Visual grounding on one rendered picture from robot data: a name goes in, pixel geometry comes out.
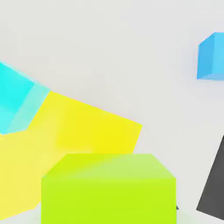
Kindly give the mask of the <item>large dark grey box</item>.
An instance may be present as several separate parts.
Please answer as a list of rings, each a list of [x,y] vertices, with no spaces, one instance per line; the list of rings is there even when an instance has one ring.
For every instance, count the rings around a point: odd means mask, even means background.
[[[224,136],[196,210],[224,220]]]

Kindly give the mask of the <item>small lime green cube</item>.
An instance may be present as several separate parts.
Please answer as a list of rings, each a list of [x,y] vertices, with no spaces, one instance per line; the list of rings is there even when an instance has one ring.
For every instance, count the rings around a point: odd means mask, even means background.
[[[41,224],[176,224],[176,179],[152,154],[67,154],[42,178]]]

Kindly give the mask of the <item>small blue cube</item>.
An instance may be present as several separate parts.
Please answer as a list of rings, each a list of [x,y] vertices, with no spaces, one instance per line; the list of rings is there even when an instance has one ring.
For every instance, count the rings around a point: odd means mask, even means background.
[[[199,44],[197,79],[224,81],[224,32],[215,32]]]

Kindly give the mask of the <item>small cyan cube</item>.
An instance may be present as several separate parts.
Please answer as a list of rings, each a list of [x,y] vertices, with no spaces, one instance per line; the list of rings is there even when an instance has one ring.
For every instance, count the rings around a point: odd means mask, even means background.
[[[49,88],[0,61],[0,134],[26,130]]]

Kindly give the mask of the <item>large yellow box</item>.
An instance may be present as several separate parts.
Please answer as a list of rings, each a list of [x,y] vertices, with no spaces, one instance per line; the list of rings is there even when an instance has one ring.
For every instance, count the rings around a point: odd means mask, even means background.
[[[132,153],[142,125],[49,92],[29,127],[0,134],[0,220],[34,209],[42,177],[67,153]]]

